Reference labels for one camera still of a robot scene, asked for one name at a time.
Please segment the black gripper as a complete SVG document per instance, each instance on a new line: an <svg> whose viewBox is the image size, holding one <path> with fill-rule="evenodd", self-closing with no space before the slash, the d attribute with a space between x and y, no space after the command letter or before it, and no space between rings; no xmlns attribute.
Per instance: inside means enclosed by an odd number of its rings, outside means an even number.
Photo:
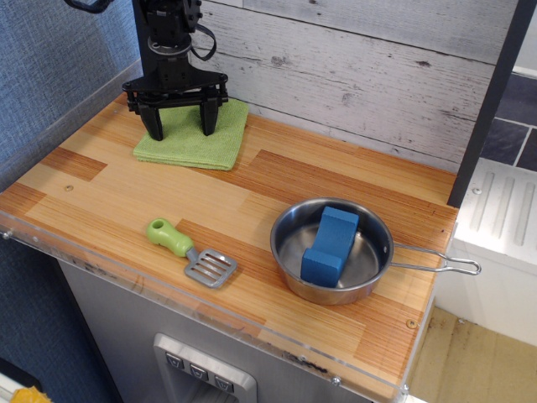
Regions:
<svg viewBox="0 0 537 403"><path fill-rule="evenodd" d="M142 54L141 63L143 74L123 83L123 90L129 110L139 112L153 140L164 138L159 109L168 107L200 105L203 134L214 134L219 104L228 101L227 75L200 70L186 55L166 57L148 51Z"/></svg>

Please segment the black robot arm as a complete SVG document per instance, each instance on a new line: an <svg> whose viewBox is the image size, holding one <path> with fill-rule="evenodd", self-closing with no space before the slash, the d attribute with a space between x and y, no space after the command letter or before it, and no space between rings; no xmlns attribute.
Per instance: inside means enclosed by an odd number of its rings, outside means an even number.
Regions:
<svg viewBox="0 0 537 403"><path fill-rule="evenodd" d="M215 45L206 55L192 45L191 35L197 31L216 38L199 24L201 2L134 1L133 10L143 75L123 84L129 110L141 117L152 139L161 141L161 109L199 106L203 133L213 134L219 107L228 101L227 75L189 62L190 54L207 61L216 53Z"/></svg>

